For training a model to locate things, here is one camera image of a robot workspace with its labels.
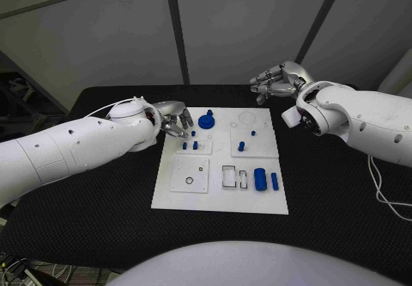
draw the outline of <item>blue cylindrical block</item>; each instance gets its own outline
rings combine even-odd
[[[254,171],[254,174],[255,174],[255,188],[257,188],[257,191],[268,190],[265,169],[264,168],[257,168],[255,171]]]
[[[239,148],[238,148],[238,150],[239,150],[241,152],[244,152],[244,150],[245,150],[245,142],[244,142],[244,141],[241,141],[241,143],[239,143]]]
[[[271,177],[273,177],[273,189],[277,191],[280,189],[280,184],[277,183],[277,173],[273,173]]]

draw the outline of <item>black tablecloth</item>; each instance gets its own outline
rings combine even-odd
[[[149,102],[182,100],[189,107],[258,107],[250,86],[97,87],[82,92],[69,120],[134,95]],[[54,263],[130,268],[189,244],[257,240],[320,251],[411,280],[412,222],[375,199],[366,155],[335,135],[317,137],[300,127],[288,129],[281,112],[293,104],[291,98],[273,98],[262,106],[271,108],[288,216],[153,210],[162,132],[146,151],[22,198],[2,232],[2,250]],[[379,160],[378,165],[388,197],[412,201],[412,170]]]

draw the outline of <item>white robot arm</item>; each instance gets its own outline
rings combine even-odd
[[[335,134],[373,157],[412,167],[412,100],[373,91],[356,91],[335,82],[316,82],[290,61],[251,80],[258,103],[293,96],[297,105],[283,113],[290,128],[304,124],[322,136]]]
[[[118,102],[110,120],[87,116],[39,133],[0,143],[0,207],[41,186],[91,170],[156,144],[160,129],[186,138],[192,117],[185,103],[154,105],[143,98]]]

